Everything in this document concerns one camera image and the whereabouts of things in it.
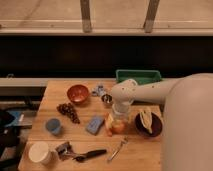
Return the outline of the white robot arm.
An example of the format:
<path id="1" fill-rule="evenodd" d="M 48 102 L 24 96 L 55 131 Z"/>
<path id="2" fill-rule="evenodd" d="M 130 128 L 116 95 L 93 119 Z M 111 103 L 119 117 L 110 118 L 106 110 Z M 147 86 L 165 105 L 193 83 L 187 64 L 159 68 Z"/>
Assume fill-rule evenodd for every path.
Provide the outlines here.
<path id="1" fill-rule="evenodd" d="M 213 171 L 213 73 L 139 85 L 113 86 L 113 111 L 129 112 L 135 101 L 162 104 L 162 171 Z"/>

